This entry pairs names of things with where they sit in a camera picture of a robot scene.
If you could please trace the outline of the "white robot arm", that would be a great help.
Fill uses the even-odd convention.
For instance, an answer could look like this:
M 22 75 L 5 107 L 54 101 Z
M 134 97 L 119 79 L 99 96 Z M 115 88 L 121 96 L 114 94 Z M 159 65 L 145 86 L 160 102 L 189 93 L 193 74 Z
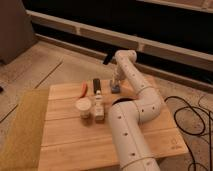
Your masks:
M 117 78 L 125 76 L 138 95 L 136 100 L 114 104 L 108 112 L 113 142 L 122 171 L 160 171 L 157 161 L 139 128 L 160 115 L 162 100 L 157 90 L 134 66 L 134 50 L 115 53 Z

